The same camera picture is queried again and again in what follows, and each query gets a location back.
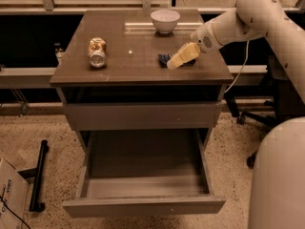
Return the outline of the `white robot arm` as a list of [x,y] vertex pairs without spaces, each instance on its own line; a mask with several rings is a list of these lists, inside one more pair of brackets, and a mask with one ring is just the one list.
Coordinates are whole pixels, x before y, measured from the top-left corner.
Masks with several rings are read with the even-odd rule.
[[[263,37],[305,102],[305,31],[279,0],[236,0],[167,62],[171,70],[237,41]],[[305,117],[273,127],[255,156],[248,229],[305,229]]]

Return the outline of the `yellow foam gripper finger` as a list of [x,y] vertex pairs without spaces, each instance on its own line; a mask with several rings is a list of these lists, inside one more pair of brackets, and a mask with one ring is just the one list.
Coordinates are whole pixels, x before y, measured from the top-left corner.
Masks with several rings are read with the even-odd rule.
[[200,47],[194,42],[187,43],[171,57],[171,59],[167,62],[167,67],[170,70],[177,69],[183,64],[196,59],[199,55]]

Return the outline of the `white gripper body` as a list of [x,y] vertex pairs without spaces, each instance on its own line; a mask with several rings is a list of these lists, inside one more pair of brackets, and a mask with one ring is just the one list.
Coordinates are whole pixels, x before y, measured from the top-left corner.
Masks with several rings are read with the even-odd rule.
[[211,22],[204,23],[198,27],[191,34],[191,39],[204,53],[218,51],[222,47],[222,44],[214,34],[213,24]]

